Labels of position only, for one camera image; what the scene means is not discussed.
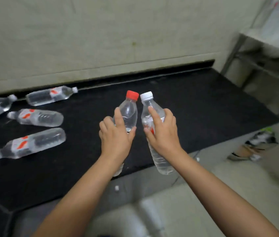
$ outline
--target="tiled wall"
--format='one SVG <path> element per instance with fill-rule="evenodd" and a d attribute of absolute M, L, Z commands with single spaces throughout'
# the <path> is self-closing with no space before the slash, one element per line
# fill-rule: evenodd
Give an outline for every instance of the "tiled wall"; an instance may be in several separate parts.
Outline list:
<path fill-rule="evenodd" d="M 263 0 L 0 0 L 0 92 L 216 59 Z"/>

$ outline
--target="hand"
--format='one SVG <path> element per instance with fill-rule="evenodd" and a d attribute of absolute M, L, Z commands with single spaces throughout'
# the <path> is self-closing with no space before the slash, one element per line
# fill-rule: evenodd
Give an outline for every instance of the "hand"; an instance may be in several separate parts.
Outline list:
<path fill-rule="evenodd" d="M 162 122 L 154 108 L 148 107 L 148 111 L 154 121 L 155 135 L 148 128 L 144 128 L 144 132 L 151 146 L 169 161 L 169 159 L 180 152 L 184 152 L 184 150 L 178 138 L 176 117 L 173 116 L 169 109 L 164 110 L 166 117 L 164 122 Z"/>
<path fill-rule="evenodd" d="M 112 117 L 107 116 L 99 123 L 99 136 L 101 139 L 101 156 L 116 163 L 116 168 L 124 162 L 130 152 L 132 141 L 135 137 L 136 127 L 128 134 L 120 108 L 114 110 L 115 123 Z"/>

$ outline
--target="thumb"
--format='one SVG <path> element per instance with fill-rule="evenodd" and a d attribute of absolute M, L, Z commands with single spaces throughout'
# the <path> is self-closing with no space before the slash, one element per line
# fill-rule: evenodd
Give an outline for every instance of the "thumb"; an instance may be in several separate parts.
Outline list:
<path fill-rule="evenodd" d="M 145 132 L 146 138 L 153 145 L 156 141 L 156 137 L 154 136 L 154 134 L 146 127 L 144 128 L 144 132 Z"/>
<path fill-rule="evenodd" d="M 135 137 L 136 126 L 134 126 L 128 134 L 128 139 L 132 142 Z"/>

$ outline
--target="person's left arm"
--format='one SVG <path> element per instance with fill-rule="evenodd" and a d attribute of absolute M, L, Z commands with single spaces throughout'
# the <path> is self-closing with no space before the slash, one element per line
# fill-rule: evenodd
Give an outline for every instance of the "person's left arm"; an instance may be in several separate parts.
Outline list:
<path fill-rule="evenodd" d="M 80 237 L 114 173 L 131 148 L 136 127 L 127 134 L 119 108 L 100 122 L 101 156 L 44 219 L 32 237 Z"/>

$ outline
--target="person's right arm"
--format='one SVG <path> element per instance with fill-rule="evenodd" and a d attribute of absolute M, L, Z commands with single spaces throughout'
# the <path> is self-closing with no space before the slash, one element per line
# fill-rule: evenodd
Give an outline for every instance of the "person's right arm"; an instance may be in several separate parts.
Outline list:
<path fill-rule="evenodd" d="M 150 144 L 185 179 L 224 235 L 279 237 L 279 231 L 267 218 L 182 149 L 176 118 L 170 110 L 165 109 L 164 122 L 152 107 L 148 110 L 155 124 L 155 135 L 144 129 Z"/>

